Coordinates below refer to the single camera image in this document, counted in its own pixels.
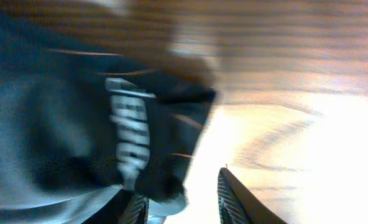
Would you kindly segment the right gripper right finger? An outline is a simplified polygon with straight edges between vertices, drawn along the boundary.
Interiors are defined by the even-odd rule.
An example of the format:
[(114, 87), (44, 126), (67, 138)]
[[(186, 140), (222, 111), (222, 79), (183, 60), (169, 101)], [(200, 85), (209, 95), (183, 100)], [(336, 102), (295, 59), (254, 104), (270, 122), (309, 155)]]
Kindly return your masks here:
[(218, 174), (218, 205), (221, 224), (287, 224), (225, 167)]

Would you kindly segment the black patterned cycling jersey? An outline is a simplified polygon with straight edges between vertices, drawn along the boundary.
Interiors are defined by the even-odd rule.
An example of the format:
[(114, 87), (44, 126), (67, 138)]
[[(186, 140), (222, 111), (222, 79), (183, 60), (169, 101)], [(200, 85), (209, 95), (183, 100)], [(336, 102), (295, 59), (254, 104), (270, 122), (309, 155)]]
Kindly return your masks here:
[(83, 223), (120, 190), (181, 212), (214, 97), (0, 12), (0, 223)]

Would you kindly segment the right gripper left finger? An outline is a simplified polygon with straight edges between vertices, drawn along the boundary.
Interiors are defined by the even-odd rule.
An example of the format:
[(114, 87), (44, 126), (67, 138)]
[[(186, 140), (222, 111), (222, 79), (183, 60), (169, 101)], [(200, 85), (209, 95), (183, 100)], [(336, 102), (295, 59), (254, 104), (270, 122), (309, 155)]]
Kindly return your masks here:
[(120, 190), (101, 210), (83, 224), (146, 224), (149, 199), (128, 190)]

